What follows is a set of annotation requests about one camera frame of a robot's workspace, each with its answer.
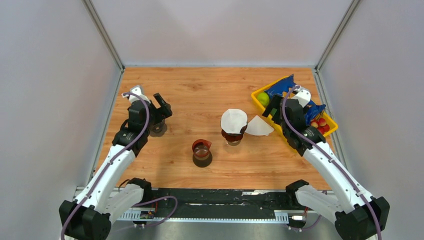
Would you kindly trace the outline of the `grey smoky coffee dripper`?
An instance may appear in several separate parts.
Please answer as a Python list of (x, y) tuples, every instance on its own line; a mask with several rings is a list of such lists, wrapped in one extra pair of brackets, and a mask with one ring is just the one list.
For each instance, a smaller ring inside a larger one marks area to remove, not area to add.
[(165, 120), (153, 125), (149, 129), (149, 135), (152, 137), (162, 137), (167, 131), (168, 126)]

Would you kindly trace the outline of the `amber coffee dripper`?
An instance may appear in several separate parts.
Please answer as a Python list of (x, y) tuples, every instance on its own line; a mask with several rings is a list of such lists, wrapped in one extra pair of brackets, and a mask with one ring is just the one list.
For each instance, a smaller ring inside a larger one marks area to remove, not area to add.
[(221, 135), (225, 138), (226, 141), (227, 140), (242, 140), (247, 127), (248, 127), (247, 124), (244, 127), (242, 127), (240, 129), (240, 133), (227, 133), (222, 129)]

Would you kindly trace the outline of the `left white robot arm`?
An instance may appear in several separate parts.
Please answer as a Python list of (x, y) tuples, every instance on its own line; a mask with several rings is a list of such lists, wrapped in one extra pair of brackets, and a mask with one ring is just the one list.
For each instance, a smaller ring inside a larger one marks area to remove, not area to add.
[(145, 179), (132, 178), (117, 194), (111, 193), (148, 142), (150, 131), (172, 116), (171, 105), (155, 93), (153, 97), (160, 105), (155, 107), (137, 87), (122, 96), (131, 103), (128, 119), (115, 134), (106, 159), (74, 200), (65, 200), (59, 207), (62, 240), (105, 240), (112, 225), (128, 209), (155, 203), (152, 185)]

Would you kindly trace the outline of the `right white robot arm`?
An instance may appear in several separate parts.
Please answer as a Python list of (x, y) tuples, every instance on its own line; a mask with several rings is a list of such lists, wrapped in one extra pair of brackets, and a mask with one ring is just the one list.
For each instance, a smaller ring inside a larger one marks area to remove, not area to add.
[(286, 204), (292, 209), (305, 206), (334, 224), (343, 240), (382, 239), (390, 205), (374, 197), (341, 164), (321, 132), (308, 124), (304, 107), (295, 98), (275, 95), (263, 116), (276, 110), (272, 120), (279, 123), (288, 145), (320, 173), (333, 191), (326, 195), (305, 180), (286, 186)]

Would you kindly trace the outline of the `green lime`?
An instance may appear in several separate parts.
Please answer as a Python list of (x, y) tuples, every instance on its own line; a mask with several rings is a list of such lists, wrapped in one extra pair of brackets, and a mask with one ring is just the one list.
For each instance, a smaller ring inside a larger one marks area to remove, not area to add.
[(270, 97), (266, 92), (259, 93), (256, 98), (264, 108), (266, 108), (270, 103)]

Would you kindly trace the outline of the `blue chips bag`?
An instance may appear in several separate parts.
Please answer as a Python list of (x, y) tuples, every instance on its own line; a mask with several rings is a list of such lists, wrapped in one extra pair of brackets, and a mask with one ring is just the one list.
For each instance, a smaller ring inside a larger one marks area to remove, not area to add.
[[(295, 85), (296, 83), (294, 81), (294, 74), (292, 74), (271, 85), (265, 89), (263, 93), (268, 96), (268, 102), (270, 102), (274, 96), (283, 97), (284, 93), (287, 93)], [(316, 104), (313, 100), (310, 100), (306, 105), (306, 112), (304, 113), (306, 123), (310, 124), (317, 117), (320, 117), (325, 108), (325, 104)]]

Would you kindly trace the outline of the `red strawberries cluster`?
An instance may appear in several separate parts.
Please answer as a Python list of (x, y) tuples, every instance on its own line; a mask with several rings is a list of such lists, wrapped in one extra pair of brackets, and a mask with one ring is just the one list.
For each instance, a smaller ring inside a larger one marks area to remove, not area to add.
[(329, 132), (331, 129), (330, 125), (327, 123), (327, 120), (323, 117), (312, 120), (310, 125), (316, 128), (323, 135)]

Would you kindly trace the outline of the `clear glass server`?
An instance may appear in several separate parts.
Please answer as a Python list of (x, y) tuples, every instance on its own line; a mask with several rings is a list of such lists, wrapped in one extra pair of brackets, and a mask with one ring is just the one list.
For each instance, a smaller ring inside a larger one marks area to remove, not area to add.
[(237, 145), (239, 145), (240, 143), (241, 143), (241, 140), (240, 140), (240, 139), (238, 139), (238, 140), (234, 140), (234, 139), (227, 140), (227, 144), (228, 144), (229, 146), (237, 146)]

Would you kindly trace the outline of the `yellow plastic tray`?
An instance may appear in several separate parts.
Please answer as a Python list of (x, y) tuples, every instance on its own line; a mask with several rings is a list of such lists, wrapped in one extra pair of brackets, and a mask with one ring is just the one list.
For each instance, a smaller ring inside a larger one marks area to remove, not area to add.
[[(263, 93), (263, 92), (265, 92), (266, 90), (268, 90), (269, 88), (271, 88), (273, 85), (275, 85), (275, 84), (277, 84), (278, 82), (280, 82), (281, 80), (283, 80), (283, 79), (287, 79), (287, 78), (289, 78), (289, 77), (293, 77), (294, 75), (292, 74), (292, 75), (290, 75), (290, 76), (285, 76), (285, 77), (283, 77), (283, 78), (281, 78), (281, 79), (278, 79), (278, 80), (275, 80), (275, 81), (273, 81), (273, 82), (271, 82), (271, 83), (269, 83), (269, 84), (267, 84), (267, 85), (265, 85), (265, 86), (263, 86), (263, 87), (261, 87), (261, 88), (259, 88), (259, 89), (257, 89), (257, 90), (255, 90), (255, 91), (253, 91), (252, 93), (251, 93), (251, 98), (252, 98), (252, 102), (253, 102), (253, 104), (259, 109), (259, 111), (260, 111), (260, 114), (262, 115), (263, 114), (263, 112), (266, 110), (266, 107), (265, 106), (263, 106), (262, 104), (261, 104), (261, 102), (258, 100), (258, 98), (257, 98), (257, 96), (259, 95), (259, 94), (261, 94), (261, 93)], [(276, 133), (278, 133), (282, 138), (284, 138), (284, 135), (283, 135), (283, 132), (282, 132), (282, 128), (280, 127), (280, 125), (278, 125), (278, 124), (276, 124), (276, 123), (274, 123), (274, 121), (272, 120), (272, 117), (273, 117), (273, 115), (272, 114), (269, 114), (265, 119), (266, 119), (266, 122), (271, 126), (271, 127), (273, 127), (274, 128), (274, 130), (275, 130), (275, 132)], [(324, 110), (323, 112), (322, 112), (322, 114), (320, 115), (320, 116), (317, 116), (317, 118), (319, 119), (319, 117), (321, 117), (321, 118), (323, 118), (323, 119), (325, 119), (326, 120), (326, 123), (328, 124), (328, 126), (329, 126), (329, 129), (328, 129), (328, 131), (326, 131), (325, 133), (324, 133), (324, 137), (326, 138), (326, 137), (328, 137), (329, 135), (331, 135), (331, 134), (333, 134), (338, 128), (339, 128), (339, 126), (338, 126), (338, 124), (330, 117), (330, 115)]]

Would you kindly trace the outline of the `brown glass carafe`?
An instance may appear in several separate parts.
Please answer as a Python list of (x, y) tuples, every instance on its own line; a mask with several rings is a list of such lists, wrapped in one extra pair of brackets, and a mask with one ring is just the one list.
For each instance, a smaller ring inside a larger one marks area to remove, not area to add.
[(192, 144), (192, 161), (199, 168), (205, 168), (212, 163), (210, 151), (212, 143), (205, 139), (195, 140)]

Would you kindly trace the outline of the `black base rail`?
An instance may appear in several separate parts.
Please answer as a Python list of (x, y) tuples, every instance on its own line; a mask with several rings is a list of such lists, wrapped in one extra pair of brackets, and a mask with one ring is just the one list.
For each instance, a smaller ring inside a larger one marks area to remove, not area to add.
[(158, 188), (142, 200), (154, 217), (194, 220), (271, 220), (277, 211), (303, 214), (284, 190)]

